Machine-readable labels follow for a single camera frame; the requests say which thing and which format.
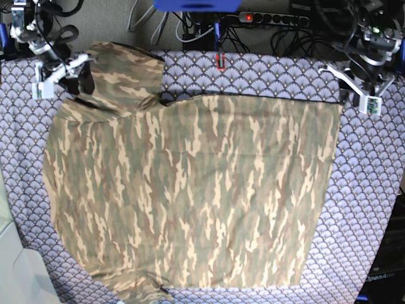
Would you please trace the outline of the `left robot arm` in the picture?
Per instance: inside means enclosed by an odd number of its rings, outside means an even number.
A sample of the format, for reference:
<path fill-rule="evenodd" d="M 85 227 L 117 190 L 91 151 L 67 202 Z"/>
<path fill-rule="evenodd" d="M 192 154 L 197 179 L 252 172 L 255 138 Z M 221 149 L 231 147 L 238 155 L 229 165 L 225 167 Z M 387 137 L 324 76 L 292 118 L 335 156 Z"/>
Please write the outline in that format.
<path fill-rule="evenodd" d="M 339 70 L 331 64 L 320 72 L 329 72 L 339 79 L 344 96 L 352 94 L 355 107 L 371 108 L 375 113 L 384 92 L 396 77 L 385 75 L 385 65 L 392 61 L 402 44 L 401 26 L 386 12 L 385 1 L 342 1 L 346 16 L 330 16 L 323 1 L 314 7 L 322 22 L 336 36 L 331 46 L 344 54 L 349 66 Z"/>

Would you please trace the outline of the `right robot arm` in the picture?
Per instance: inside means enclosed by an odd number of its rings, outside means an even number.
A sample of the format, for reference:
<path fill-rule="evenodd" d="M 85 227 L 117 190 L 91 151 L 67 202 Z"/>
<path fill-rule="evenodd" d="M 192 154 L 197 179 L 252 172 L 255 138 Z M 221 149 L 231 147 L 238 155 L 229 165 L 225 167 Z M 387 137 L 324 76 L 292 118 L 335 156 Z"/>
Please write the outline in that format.
<path fill-rule="evenodd" d="M 79 1 L 70 11 L 52 1 L 14 1 L 11 7 L 11 37 L 21 44 L 27 44 L 37 58 L 35 80 L 32 83 L 34 99 L 54 97 L 55 85 L 61 86 L 72 95 L 92 94 L 94 80 L 90 63 L 95 57 L 88 53 L 74 53 L 69 43 L 74 41 L 79 30 L 74 25 L 65 25 L 53 32 L 46 30 L 43 16 L 67 18 L 80 11 Z"/>

